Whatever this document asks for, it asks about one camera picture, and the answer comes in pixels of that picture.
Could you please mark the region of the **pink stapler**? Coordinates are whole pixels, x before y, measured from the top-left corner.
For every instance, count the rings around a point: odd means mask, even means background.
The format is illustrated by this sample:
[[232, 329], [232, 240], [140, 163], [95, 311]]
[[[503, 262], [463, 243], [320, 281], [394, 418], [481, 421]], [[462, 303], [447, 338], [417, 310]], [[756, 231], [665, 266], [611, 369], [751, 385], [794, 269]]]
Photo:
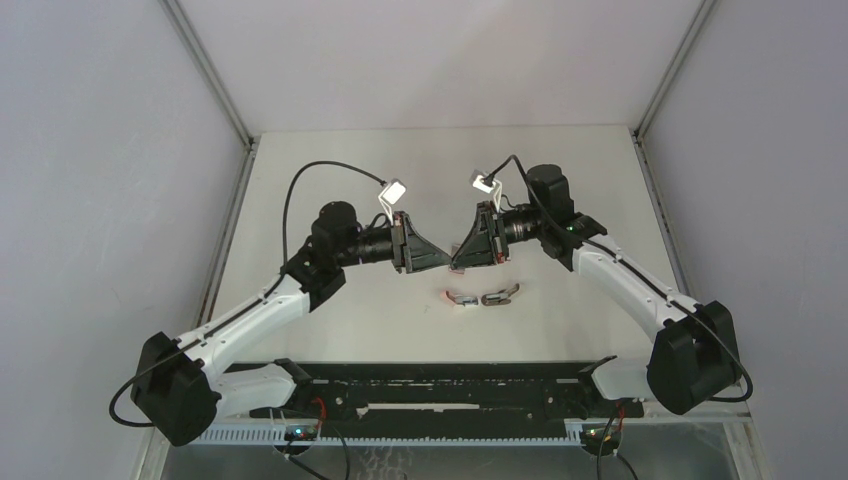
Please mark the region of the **pink stapler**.
[[452, 307], [477, 307], [480, 305], [479, 298], [471, 295], [459, 294], [450, 290], [445, 290], [442, 292], [442, 297], [448, 302]]

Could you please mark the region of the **tan stapler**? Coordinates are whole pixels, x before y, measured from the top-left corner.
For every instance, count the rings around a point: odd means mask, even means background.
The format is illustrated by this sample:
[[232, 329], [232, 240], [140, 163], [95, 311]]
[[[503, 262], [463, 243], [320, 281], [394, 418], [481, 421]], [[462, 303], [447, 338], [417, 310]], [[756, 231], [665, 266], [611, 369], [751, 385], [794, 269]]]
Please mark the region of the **tan stapler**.
[[486, 307], [502, 306], [511, 303], [512, 297], [520, 290], [520, 284], [515, 283], [510, 287], [496, 292], [485, 293], [480, 297], [480, 303]]

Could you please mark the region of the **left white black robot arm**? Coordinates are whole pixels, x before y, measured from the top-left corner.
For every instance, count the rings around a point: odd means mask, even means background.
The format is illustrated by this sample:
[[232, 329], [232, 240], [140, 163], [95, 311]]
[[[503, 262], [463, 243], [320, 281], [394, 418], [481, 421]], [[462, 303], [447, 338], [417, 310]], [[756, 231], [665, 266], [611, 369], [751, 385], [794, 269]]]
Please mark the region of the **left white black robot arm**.
[[319, 308], [346, 282], [345, 268], [388, 261], [399, 273], [418, 273], [450, 262], [397, 211], [381, 228], [365, 228], [354, 207], [323, 206], [303, 246], [279, 276], [252, 299], [222, 317], [170, 338], [163, 332], [142, 346], [130, 398], [174, 446], [200, 437], [215, 421], [262, 407], [290, 417], [311, 407], [311, 388], [293, 368], [272, 362], [231, 371], [248, 348]]

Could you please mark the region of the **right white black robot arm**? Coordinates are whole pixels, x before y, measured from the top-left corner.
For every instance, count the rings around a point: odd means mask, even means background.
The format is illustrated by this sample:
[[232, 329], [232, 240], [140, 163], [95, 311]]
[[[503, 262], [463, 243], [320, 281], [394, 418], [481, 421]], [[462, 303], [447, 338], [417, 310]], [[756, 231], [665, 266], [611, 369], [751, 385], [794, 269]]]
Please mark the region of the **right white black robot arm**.
[[732, 315], [718, 301], [703, 303], [645, 271], [608, 230], [579, 212], [562, 169], [540, 164], [519, 172], [528, 200], [509, 206], [494, 173], [476, 171], [471, 186], [489, 195], [453, 253], [453, 269], [505, 263], [513, 244], [536, 240], [544, 253], [591, 282], [651, 341], [645, 359], [606, 357], [582, 373], [579, 406], [605, 415], [617, 401], [649, 399], [683, 415], [705, 402], [741, 403], [753, 394], [742, 365]]

